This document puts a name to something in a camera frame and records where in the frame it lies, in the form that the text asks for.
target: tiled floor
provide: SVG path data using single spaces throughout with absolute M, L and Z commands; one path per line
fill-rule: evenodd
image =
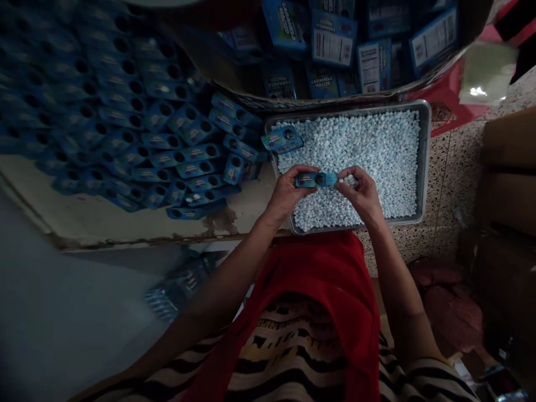
M 480 119 L 432 139 L 429 154 L 428 191 L 422 223 L 392 228 L 406 263 L 421 256 L 454 260 L 460 229 L 471 223 L 476 187 L 481 174 L 478 163 L 482 134 L 487 121 L 536 105 L 536 67 L 510 86 L 500 107 L 490 108 Z M 448 119 L 449 111 L 433 106 L 433 126 Z M 376 261 L 366 231 L 357 232 L 365 248 L 365 261 L 377 277 Z

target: metal tray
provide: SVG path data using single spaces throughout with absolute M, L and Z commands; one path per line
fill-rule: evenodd
M 303 122 L 305 120 L 314 120 L 318 117 L 352 117 L 352 116 L 368 116 L 369 114 L 381 114 L 386 112 L 401 112 L 406 110 L 416 110 L 419 112 L 420 117 L 420 132 L 419 132 L 419 148 L 417 150 L 417 213 L 410 217 L 401 217 L 387 219 L 387 223 L 390 226 L 395 225 L 404 225 L 404 224 L 414 224 L 420 223 L 424 217 L 424 206 L 426 205 L 426 189 L 428 187 L 428 149 L 429 149 L 429 138 L 430 131 L 432 129 L 432 109 L 430 104 L 426 100 L 412 100 L 408 102 L 397 102 L 390 104 L 382 104 L 378 106 L 344 106 L 338 108 L 330 108 L 322 111 L 307 111 L 307 112 L 296 112 L 289 114 L 278 114 L 272 116 L 265 121 L 264 132 L 268 133 L 271 131 L 271 127 L 277 122 Z M 271 162 L 272 167 L 274 168 L 274 173 L 276 178 L 281 174 L 277 169 L 277 154 L 271 152 Z M 310 231 L 304 232 L 299 227 L 296 226 L 294 222 L 294 215 L 290 217 L 290 229 L 292 233 L 296 235 L 309 235 L 312 233 L 322 233 L 322 232 L 332 232 L 337 230 L 355 230 L 364 228 L 365 225 L 355 225 L 355 226 L 334 226 L 334 227 L 324 227 L 324 228 L 313 228 Z

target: striped shirt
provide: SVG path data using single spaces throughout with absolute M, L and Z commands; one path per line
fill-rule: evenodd
M 178 402 L 224 334 L 199 342 L 149 378 L 124 381 L 88 400 Z M 404 371 L 381 334 L 379 342 L 382 401 L 478 401 L 446 363 L 423 358 Z M 224 400 L 344 400 L 346 365 L 329 313 L 315 300 L 288 294 L 259 318 Z

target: hand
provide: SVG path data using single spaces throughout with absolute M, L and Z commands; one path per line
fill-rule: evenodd
M 340 182 L 335 183 L 335 188 L 352 203 L 365 225 L 384 221 L 374 179 L 359 166 L 347 167 L 337 175 L 337 179 L 344 179 L 348 175 L 356 178 L 356 188 Z
M 318 171 L 320 171 L 319 167 L 295 165 L 278 178 L 272 198 L 270 199 L 270 202 L 268 202 L 268 206 L 264 212 L 264 215 L 269 222 L 279 228 L 283 221 L 290 216 L 294 207 L 296 207 L 296 204 L 303 196 L 313 194 L 317 191 L 316 188 L 297 188 L 294 185 L 294 178 L 300 172 L 312 173 Z

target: wall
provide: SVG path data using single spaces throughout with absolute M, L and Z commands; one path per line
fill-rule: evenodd
M 142 296 L 178 246 L 62 255 L 2 193 L 0 222 L 0 400 L 65 400 L 165 330 Z

